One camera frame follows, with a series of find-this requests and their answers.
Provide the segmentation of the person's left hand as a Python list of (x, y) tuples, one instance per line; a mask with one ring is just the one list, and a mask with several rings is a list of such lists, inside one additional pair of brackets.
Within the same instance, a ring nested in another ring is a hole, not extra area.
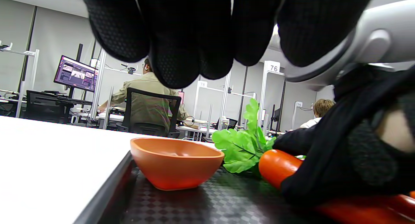
[(83, 0), (95, 39), (113, 58), (148, 58), (168, 88), (198, 76), (226, 76), (238, 61), (253, 66), (274, 26), (293, 66), (333, 50), (356, 26), (371, 0)]

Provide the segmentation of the person's right hand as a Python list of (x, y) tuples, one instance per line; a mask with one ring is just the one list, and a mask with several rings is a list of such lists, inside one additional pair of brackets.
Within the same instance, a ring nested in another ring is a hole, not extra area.
[(315, 206), (341, 196), (414, 191), (414, 67), (344, 72), (334, 96), (319, 123), (274, 142), (276, 150), (306, 156), (281, 183), (286, 202)]

